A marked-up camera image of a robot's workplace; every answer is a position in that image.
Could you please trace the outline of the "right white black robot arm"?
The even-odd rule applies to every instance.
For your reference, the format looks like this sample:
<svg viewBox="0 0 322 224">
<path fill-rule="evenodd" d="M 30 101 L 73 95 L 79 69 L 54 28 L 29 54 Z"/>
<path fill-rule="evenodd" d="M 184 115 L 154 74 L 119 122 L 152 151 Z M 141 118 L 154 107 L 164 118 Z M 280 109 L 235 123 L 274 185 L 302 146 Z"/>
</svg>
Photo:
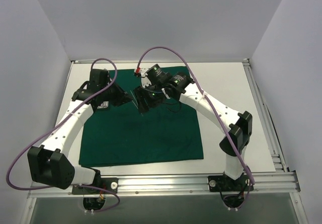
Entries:
<svg viewBox="0 0 322 224">
<path fill-rule="evenodd" d="M 201 88 L 192 71 L 170 74 L 155 64 L 150 68 L 137 67 L 134 75 L 141 80 L 134 89 L 138 111 L 146 113 L 158 107 L 166 99 L 187 105 L 214 123 L 224 133 L 219 146 L 225 152 L 224 186 L 235 190 L 246 173 L 251 183 L 254 178 L 244 161 L 247 145 L 252 135 L 253 116 L 250 112 L 240 113 L 229 108 Z"/>
</svg>

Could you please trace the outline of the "metal instrument tray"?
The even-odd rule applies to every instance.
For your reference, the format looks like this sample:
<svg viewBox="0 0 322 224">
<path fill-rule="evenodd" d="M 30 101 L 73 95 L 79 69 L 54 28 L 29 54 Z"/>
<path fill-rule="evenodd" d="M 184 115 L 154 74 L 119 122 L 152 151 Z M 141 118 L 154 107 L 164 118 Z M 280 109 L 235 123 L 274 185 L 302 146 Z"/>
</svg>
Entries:
<svg viewBox="0 0 322 224">
<path fill-rule="evenodd" d="M 105 102 L 103 102 L 101 105 L 99 105 L 99 106 L 97 107 L 97 109 L 98 109 L 98 110 L 101 110 L 101 109 L 107 109 L 107 108 L 108 108 L 108 106 L 109 106 L 109 102 L 108 102 L 108 101 L 105 101 Z"/>
</svg>

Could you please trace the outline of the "silver forceps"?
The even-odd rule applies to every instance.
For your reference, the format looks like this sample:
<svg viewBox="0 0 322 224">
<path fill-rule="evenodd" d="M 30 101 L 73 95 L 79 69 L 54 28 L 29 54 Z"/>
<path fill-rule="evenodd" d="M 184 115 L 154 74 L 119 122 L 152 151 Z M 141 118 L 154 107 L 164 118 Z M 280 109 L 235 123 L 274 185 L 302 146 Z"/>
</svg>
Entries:
<svg viewBox="0 0 322 224">
<path fill-rule="evenodd" d="M 134 95 L 134 93 L 132 91 L 130 91 L 130 93 L 131 93 L 132 98 L 133 98 L 132 102 L 133 102 L 134 106 L 138 109 L 138 103 L 137 103 L 137 100 L 135 98 L 135 95 Z"/>
</svg>

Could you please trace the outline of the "green surgical cloth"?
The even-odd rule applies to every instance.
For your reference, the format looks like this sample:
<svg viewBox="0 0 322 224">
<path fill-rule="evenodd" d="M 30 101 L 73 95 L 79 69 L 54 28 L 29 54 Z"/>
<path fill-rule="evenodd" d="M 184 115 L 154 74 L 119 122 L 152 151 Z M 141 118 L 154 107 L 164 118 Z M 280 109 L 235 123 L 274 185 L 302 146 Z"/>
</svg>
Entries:
<svg viewBox="0 0 322 224">
<path fill-rule="evenodd" d="M 204 158 L 196 110 L 173 100 L 145 114 L 133 103 L 98 110 L 86 121 L 80 146 L 83 167 Z"/>
</svg>

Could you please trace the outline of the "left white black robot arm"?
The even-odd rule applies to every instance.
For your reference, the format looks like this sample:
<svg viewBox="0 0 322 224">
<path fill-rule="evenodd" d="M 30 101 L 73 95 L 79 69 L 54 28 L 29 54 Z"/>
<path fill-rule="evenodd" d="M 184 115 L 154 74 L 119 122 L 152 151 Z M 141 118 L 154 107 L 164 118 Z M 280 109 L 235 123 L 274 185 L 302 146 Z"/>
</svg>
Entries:
<svg viewBox="0 0 322 224">
<path fill-rule="evenodd" d="M 97 193 L 102 186 L 99 170 L 74 166 L 69 151 L 87 120 L 98 110 L 121 106 L 132 101 L 106 69 L 92 69 L 90 78 L 77 89 L 58 128 L 39 147 L 28 150 L 27 158 L 32 180 L 37 183 L 66 189 L 83 185 L 89 193 Z"/>
</svg>

